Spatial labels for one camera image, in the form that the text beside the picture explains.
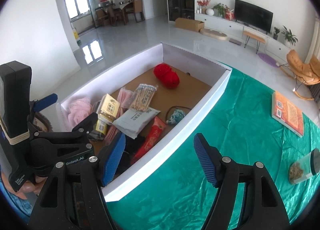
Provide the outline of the person's left hand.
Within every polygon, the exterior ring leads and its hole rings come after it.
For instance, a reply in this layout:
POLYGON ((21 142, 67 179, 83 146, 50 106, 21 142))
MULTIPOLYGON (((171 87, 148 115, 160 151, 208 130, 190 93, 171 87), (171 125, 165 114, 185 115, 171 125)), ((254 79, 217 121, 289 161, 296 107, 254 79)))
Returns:
POLYGON ((46 177, 35 177, 35 183, 32 183, 31 181, 27 180, 25 184, 20 188, 20 190, 16 193, 16 195, 23 199, 26 200, 26 194, 33 193, 35 195, 39 195, 41 192, 47 178, 46 177))

